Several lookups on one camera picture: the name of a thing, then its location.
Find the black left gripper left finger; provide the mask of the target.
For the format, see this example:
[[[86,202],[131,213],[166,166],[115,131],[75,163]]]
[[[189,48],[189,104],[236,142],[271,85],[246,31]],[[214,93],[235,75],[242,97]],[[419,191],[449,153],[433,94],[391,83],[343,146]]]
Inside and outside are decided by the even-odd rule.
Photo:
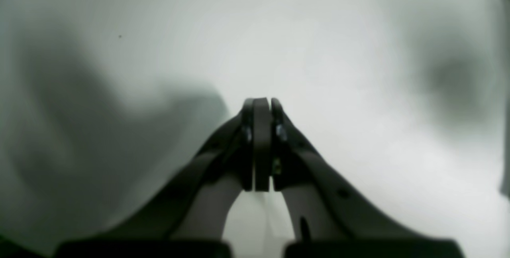
[[[255,99],[221,125],[151,201],[108,231],[62,244],[57,258],[231,258],[222,240],[242,191],[253,189]]]

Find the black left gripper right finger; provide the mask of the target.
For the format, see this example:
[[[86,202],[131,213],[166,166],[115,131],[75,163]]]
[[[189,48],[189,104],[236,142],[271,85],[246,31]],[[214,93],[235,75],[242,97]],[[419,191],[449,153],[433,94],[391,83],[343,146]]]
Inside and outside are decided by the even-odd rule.
[[[462,258],[457,243],[390,218],[335,171],[276,98],[253,100],[255,191],[284,198],[296,241],[286,258]]]

